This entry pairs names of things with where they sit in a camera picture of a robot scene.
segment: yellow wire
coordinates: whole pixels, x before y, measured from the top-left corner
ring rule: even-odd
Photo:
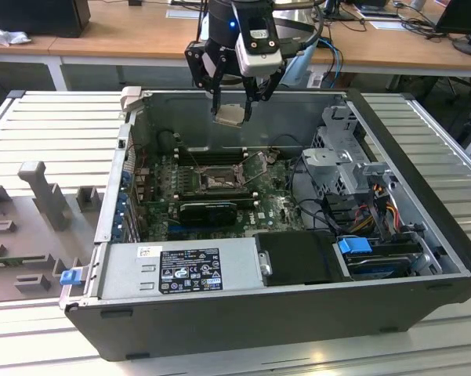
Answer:
[[[350,232],[355,233],[356,231],[361,230],[363,227],[367,226],[372,220],[373,220],[373,217],[370,216],[369,218],[365,219],[363,222],[355,226],[353,229],[351,229]]]

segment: computer monitor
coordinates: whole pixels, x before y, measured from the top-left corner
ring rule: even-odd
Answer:
[[[440,33],[466,34],[467,39],[453,42],[453,46],[471,55],[471,0],[451,0],[436,25]]]

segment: red wire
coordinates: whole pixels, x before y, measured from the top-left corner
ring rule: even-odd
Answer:
[[[368,206],[367,205],[362,205],[359,207],[359,209],[355,212],[355,222],[354,223],[357,223],[357,221],[359,220],[358,216],[360,214],[360,210],[361,209],[364,209],[364,208],[367,208]]]

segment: white label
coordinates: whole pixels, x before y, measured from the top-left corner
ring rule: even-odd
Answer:
[[[250,31],[250,34],[251,34],[251,36],[252,36],[254,39],[264,39],[264,38],[268,38],[268,31],[265,30],[265,29],[261,29],[261,30],[251,30],[251,31]]]
[[[138,257],[160,257],[160,252],[162,252],[161,245],[138,247]]]

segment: computer tower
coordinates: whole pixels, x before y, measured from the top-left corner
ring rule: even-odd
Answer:
[[[89,23],[88,0],[1,0],[0,29],[78,38]]]

